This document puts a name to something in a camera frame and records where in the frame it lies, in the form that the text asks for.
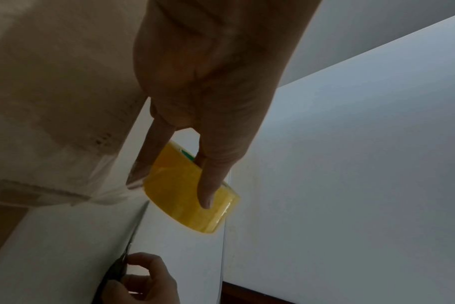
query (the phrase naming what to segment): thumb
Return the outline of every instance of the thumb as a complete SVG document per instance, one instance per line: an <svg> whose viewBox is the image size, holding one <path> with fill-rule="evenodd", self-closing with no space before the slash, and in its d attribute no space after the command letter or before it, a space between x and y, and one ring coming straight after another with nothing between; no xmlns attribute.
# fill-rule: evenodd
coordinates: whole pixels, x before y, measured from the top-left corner
<svg viewBox="0 0 455 304"><path fill-rule="evenodd" d="M103 304L137 304L129 291L120 282L109 280L102 291L101 299Z"/></svg>
<svg viewBox="0 0 455 304"><path fill-rule="evenodd" d="M208 158L204 162L201 178L197 185L197 199L202 208L210 209L214 203L214 194L221 187L224 178L235 161L224 163Z"/></svg>

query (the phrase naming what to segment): yellow tape roll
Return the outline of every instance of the yellow tape roll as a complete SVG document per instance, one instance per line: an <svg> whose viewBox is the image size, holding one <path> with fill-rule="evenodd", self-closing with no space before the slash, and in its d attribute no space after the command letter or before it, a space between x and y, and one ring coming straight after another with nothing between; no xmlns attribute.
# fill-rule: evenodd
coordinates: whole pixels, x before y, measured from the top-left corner
<svg viewBox="0 0 455 304"><path fill-rule="evenodd" d="M213 233L240 197L223 183L214 195L211 209L202 209L197 196L201 169L193 160L181 146L169 142L144 181L144 191L154 204L179 223L202 233Z"/></svg>

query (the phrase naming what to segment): tape roll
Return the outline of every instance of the tape roll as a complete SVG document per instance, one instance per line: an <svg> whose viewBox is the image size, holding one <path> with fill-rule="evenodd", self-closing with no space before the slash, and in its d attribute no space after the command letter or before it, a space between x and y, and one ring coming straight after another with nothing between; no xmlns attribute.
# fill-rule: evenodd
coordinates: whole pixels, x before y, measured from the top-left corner
<svg viewBox="0 0 455 304"><path fill-rule="evenodd" d="M213 233L240 197L223 183L214 195L211 209L202 209L197 196L201 169L193 160L188 151L169 142L144 181L144 191L154 204L179 223L202 233Z"/></svg>

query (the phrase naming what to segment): hand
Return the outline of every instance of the hand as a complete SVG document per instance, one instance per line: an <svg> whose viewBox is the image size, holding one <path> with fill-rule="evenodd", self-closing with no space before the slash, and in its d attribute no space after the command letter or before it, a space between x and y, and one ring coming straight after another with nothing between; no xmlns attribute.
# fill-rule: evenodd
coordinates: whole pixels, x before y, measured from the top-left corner
<svg viewBox="0 0 455 304"><path fill-rule="evenodd" d="M210 208L256 135L319 2L149 1L133 61L154 121L127 183L148 175L176 130L194 128L197 197Z"/></svg>
<svg viewBox="0 0 455 304"><path fill-rule="evenodd" d="M102 292L104 304L180 303L176 281L159 256L134 253L127 257L127 263L146 268L150 275L127 274L122 278L122 283L108 281Z"/></svg>

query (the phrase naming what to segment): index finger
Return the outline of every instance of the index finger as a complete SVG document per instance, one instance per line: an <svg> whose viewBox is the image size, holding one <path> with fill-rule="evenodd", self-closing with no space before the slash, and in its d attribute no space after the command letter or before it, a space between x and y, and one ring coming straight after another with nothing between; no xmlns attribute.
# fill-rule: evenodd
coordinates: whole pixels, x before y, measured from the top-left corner
<svg viewBox="0 0 455 304"><path fill-rule="evenodd" d="M145 252L133 253L127 256L127 263L129 265L138 265L146 268L149 270L149 275L152 279L170 276L163 259L155 254Z"/></svg>

